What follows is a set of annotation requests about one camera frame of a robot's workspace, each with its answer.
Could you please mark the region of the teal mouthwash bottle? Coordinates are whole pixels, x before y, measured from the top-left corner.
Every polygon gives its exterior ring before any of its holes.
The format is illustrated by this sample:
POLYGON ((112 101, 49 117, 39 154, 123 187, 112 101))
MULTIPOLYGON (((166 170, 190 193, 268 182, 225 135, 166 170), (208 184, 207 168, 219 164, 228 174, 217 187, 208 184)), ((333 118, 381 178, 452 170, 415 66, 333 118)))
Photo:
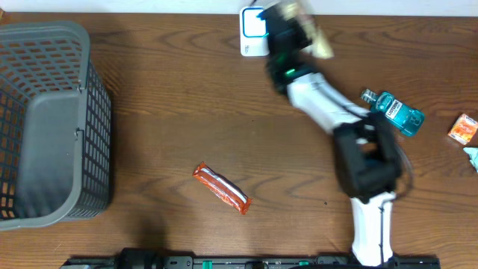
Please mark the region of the teal mouthwash bottle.
POLYGON ((422 111, 406 105, 387 91, 377 94, 366 88, 361 93, 361 98, 370 105, 371 112, 384 114, 407 137, 415 136, 425 120, 422 111))

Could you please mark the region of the red snack stick packet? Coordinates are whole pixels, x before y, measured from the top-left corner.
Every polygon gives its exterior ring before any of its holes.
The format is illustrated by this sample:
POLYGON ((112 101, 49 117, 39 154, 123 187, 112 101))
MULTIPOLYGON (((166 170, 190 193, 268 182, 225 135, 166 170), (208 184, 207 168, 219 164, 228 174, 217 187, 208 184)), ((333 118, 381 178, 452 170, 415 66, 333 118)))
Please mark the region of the red snack stick packet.
POLYGON ((199 164, 192 176, 242 215, 248 212, 252 199, 226 177, 214 172, 205 162, 199 164))

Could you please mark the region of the orange tissue pack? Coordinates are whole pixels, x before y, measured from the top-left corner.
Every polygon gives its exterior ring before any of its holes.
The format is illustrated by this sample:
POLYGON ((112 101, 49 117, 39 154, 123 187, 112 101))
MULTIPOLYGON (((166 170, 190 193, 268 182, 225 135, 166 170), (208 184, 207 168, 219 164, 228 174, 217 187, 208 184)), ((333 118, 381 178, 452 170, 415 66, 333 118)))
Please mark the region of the orange tissue pack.
POLYGON ((461 114, 453 124, 448 136, 462 145, 468 144, 477 132, 477 121, 467 114, 461 114))

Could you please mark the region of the small teal wipes packet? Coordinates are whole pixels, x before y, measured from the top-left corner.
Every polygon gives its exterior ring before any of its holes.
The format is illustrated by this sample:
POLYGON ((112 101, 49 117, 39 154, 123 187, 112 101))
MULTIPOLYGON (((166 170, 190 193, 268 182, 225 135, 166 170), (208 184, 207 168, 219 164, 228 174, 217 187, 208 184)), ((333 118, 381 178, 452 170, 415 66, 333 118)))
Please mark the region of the small teal wipes packet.
POLYGON ((478 172, 478 148, 477 147, 465 147, 463 149, 465 153, 468 154, 470 158, 470 163, 474 169, 478 172))

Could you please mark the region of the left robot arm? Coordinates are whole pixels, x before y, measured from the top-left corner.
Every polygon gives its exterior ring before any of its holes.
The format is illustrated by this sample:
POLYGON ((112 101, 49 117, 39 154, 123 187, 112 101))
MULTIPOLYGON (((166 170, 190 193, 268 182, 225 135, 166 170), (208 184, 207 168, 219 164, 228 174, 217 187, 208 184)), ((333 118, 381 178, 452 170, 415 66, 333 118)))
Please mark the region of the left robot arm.
POLYGON ((115 269, 163 269, 163 259, 152 250, 124 248, 117 256, 115 269))

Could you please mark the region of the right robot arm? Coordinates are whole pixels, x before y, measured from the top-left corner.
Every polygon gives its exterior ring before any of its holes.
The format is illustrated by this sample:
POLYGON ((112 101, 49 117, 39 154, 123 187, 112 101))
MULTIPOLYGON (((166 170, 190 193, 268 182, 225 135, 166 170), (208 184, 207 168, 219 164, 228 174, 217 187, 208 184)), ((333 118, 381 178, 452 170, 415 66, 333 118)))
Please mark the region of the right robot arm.
POLYGON ((335 174, 353 210, 352 252, 363 266, 379 267, 393 257, 391 212, 402 175, 402 155, 386 118, 357 106, 308 62, 313 43, 306 16, 285 2, 266 7, 267 72, 275 90, 332 136, 335 174))

